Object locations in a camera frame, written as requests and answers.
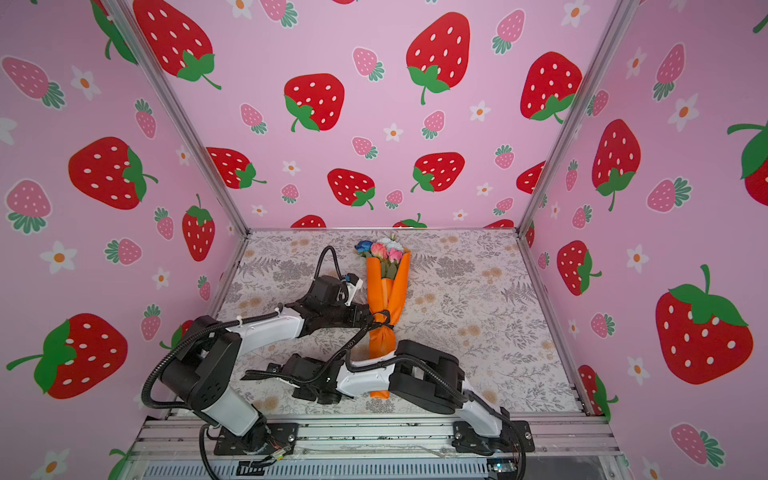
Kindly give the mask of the orange wrapping paper sheet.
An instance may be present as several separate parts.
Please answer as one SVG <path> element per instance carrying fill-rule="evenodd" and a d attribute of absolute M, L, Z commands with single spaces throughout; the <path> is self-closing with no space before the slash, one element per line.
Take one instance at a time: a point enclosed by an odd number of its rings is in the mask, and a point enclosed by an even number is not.
<path fill-rule="evenodd" d="M 374 321 L 384 323 L 387 319 L 390 320 L 388 326 L 373 330 L 369 334 L 371 359 L 393 353 L 396 348 L 396 336 L 391 327 L 398 323 L 404 311 L 410 263 L 411 252 L 405 249 L 397 276 L 392 280 L 386 277 L 387 260 L 373 257 L 366 259 L 367 300 L 374 314 Z"/>

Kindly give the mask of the blue fake rose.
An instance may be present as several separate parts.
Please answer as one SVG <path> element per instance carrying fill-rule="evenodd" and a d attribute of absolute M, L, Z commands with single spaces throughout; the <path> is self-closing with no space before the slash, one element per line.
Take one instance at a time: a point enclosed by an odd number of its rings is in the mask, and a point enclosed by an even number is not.
<path fill-rule="evenodd" d="M 362 257 L 370 257 L 372 245 L 372 241 L 362 240 L 355 245 L 355 250 Z"/>

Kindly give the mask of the pink fake rose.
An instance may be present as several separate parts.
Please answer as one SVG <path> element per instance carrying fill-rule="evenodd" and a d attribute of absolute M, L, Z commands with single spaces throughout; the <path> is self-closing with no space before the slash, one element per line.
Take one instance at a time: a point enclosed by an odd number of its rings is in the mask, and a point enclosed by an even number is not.
<path fill-rule="evenodd" d="M 388 265 L 386 269 L 386 277 L 394 280 L 397 276 L 399 266 L 403 260 L 404 252 L 395 248 L 391 248 L 388 251 Z"/>
<path fill-rule="evenodd" d="M 385 244 L 376 242 L 370 247 L 370 254 L 373 258 L 386 261 L 389 257 L 388 248 Z"/>

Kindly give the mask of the white fake rose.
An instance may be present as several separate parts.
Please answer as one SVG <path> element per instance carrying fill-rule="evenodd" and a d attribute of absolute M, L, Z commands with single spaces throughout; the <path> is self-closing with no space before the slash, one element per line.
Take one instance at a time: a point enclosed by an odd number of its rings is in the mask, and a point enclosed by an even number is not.
<path fill-rule="evenodd" d="M 394 236 L 383 237 L 379 242 L 386 247 L 387 250 L 397 250 L 404 252 L 404 247 L 396 240 Z"/>

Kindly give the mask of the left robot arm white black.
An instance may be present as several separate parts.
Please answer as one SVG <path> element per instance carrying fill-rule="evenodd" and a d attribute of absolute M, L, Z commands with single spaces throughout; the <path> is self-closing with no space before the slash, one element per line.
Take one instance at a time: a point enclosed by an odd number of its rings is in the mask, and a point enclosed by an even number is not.
<path fill-rule="evenodd" d="M 258 316 L 221 322 L 210 316 L 195 320 L 186 335 L 151 371 L 141 390 L 142 403 L 152 409 L 186 409 L 212 426 L 223 426 L 243 437 L 260 414 L 230 386 L 240 357 L 271 344 L 302 338 L 322 329 L 353 328 L 358 332 L 308 377 L 266 372 L 296 387 L 326 380 L 326 372 L 358 343 L 373 325 L 366 304 L 354 297 L 363 286 L 355 274 L 320 276 L 299 300 L 281 304 Z"/>

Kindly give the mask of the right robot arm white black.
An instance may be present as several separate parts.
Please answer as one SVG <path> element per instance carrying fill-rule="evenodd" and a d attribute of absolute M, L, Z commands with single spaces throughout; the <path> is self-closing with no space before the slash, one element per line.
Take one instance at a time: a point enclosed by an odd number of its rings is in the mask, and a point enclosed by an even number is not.
<path fill-rule="evenodd" d="M 434 414 L 457 416 L 452 446 L 459 453 L 491 456 L 535 451 L 528 424 L 488 404 L 466 379 L 459 360 L 424 344 L 403 340 L 379 358 L 353 361 L 346 348 L 321 361 L 294 354 L 283 365 L 249 370 L 248 380 L 279 379 L 294 387 L 295 398 L 337 404 L 383 391 Z"/>

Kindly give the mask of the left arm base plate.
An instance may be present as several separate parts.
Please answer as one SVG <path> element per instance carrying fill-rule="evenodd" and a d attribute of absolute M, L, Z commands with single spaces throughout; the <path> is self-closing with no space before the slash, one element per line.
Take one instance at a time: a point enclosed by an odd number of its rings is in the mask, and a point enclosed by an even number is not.
<path fill-rule="evenodd" d="M 290 455 L 298 438 L 298 423 L 257 423 L 244 436 L 222 427 L 214 447 L 216 456 Z"/>

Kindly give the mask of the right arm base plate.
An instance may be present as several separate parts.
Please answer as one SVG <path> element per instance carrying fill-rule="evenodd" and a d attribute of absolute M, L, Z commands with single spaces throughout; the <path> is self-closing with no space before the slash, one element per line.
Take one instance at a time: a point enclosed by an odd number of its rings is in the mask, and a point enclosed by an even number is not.
<path fill-rule="evenodd" d="M 452 446 L 458 453 L 471 453 L 480 456 L 492 456 L 501 453 L 532 453 L 535 443 L 526 421 L 503 421 L 498 437 L 478 434 L 469 423 L 453 423 Z"/>

